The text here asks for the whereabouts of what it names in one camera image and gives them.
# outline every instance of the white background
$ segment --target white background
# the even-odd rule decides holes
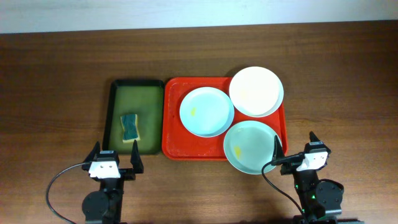
[[[0,0],[0,33],[398,19],[398,0]]]

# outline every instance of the sponge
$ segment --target sponge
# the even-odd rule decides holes
[[[139,141],[138,132],[138,116],[136,114],[126,114],[120,117],[122,121],[123,128],[123,143],[134,142],[134,140]]]

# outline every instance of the dark green tray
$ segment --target dark green tray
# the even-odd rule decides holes
[[[120,116],[138,115],[140,154],[156,154],[162,149],[164,82],[161,80],[115,80],[109,93],[103,150],[130,154],[132,143],[122,141]]]

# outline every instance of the white plate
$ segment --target white plate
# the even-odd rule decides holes
[[[185,128],[200,137],[225,132],[234,119],[234,106],[221,90],[202,87],[188,93],[181,102],[180,119]]]
[[[229,85],[233,105],[245,115],[263,117],[275,112],[282,103],[284,90],[279,78],[262,67],[239,71]]]
[[[247,174],[261,174],[262,167],[274,155],[275,135],[277,136],[272,128],[258,121],[235,124],[224,138],[225,156],[238,170]],[[267,166],[264,173],[273,168],[275,167]]]

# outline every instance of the wood grain surface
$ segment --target wood grain surface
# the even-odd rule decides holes
[[[321,178],[345,186],[341,218],[398,221],[398,22],[0,35],[0,223],[62,223],[45,188],[102,141],[117,78],[224,77],[248,66],[285,89],[289,154],[314,131],[332,150]],[[269,222],[299,214],[261,176],[228,162],[142,157],[124,188],[128,223]],[[121,167],[129,157],[121,157]],[[292,176],[269,178],[297,198]],[[99,185],[75,169],[50,192],[55,209],[83,223]]]

